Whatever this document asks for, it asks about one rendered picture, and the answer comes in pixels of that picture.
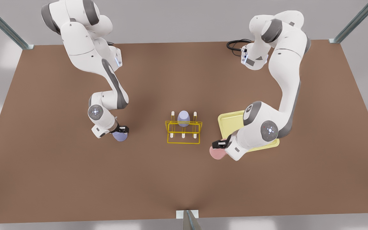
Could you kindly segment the silver frame post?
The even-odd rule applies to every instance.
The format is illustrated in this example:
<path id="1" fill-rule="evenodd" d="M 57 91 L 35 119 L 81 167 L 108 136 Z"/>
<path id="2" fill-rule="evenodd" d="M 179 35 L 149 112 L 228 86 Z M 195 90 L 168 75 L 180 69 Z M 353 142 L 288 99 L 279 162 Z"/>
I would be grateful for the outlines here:
<path id="1" fill-rule="evenodd" d="M 176 211 L 176 219 L 183 219 L 183 230 L 203 230 L 198 218 L 199 210 Z"/>
<path id="2" fill-rule="evenodd" d="M 334 38 L 328 39 L 329 43 L 340 44 L 367 16 L 368 16 L 368 3 Z"/>
<path id="3" fill-rule="evenodd" d="M 0 17 L 0 29 L 22 50 L 32 50 L 34 45 L 25 42 L 1 17 Z"/>

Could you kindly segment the pink cup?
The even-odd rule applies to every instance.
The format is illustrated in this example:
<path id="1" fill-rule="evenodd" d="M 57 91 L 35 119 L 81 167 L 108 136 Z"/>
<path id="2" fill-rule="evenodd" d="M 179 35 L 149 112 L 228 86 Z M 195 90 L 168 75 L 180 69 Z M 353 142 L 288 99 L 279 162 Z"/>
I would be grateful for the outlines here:
<path id="1" fill-rule="evenodd" d="M 225 149 L 214 149 L 213 147 L 209 148 L 209 153 L 210 155 L 214 158 L 214 159 L 222 159 L 223 157 L 225 157 L 227 155 Z"/>

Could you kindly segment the pale yellow tray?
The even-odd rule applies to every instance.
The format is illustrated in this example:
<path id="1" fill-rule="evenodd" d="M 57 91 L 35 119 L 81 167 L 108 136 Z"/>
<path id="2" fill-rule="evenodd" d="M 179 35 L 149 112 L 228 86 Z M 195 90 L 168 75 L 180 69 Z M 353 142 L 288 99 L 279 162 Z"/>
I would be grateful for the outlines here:
<path id="1" fill-rule="evenodd" d="M 219 115 L 218 124 L 219 124 L 219 129 L 222 135 L 222 139 L 226 139 L 234 131 L 243 127 L 243 114 L 244 114 L 244 110 L 229 112 L 229 113 L 224 113 L 224 114 Z M 279 143 L 280 143 L 280 140 L 276 139 L 265 146 L 252 148 L 249 150 L 249 152 L 277 147 Z"/>

